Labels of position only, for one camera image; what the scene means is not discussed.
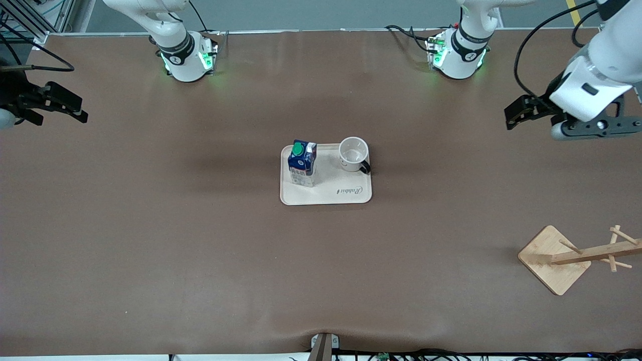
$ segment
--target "white mug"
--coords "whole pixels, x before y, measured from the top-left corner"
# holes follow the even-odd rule
[[[359,137],[345,138],[341,144],[339,144],[341,167],[348,172],[360,170],[365,174],[370,173],[368,155],[368,144]]]

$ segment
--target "table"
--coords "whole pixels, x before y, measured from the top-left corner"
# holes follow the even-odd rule
[[[387,32],[231,35],[193,84],[145,37],[50,37],[76,71],[30,80],[80,94],[90,118],[0,134],[0,354],[289,352],[320,331],[382,351],[642,346],[640,258],[594,265],[563,297],[517,259],[549,224],[580,248],[614,224],[642,236],[640,136],[506,131],[525,35],[498,31],[464,81]],[[532,89],[564,68],[569,36],[532,39]],[[283,146],[353,135],[370,144],[369,203],[280,203]]]

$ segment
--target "tray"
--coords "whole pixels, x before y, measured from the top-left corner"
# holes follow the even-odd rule
[[[372,198],[370,174],[347,172],[339,162],[339,144],[317,145],[315,186],[292,183],[288,157],[292,146],[281,150],[281,202],[287,206],[366,203]]]

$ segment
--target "wooden stand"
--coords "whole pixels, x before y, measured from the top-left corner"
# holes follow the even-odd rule
[[[632,268],[617,262],[615,257],[642,253],[642,239],[628,236],[618,225],[612,227],[611,232],[609,244],[578,249],[555,227],[548,225],[517,257],[551,292],[563,295],[591,266],[591,261],[609,263],[611,272],[617,272],[617,266]],[[618,236],[626,241],[617,242]]]

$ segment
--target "blue carton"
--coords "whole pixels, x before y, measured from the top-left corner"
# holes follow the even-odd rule
[[[315,160],[317,159],[317,144],[312,142],[294,140],[292,152],[288,157],[288,167],[292,176],[292,183],[312,187],[315,174]]]

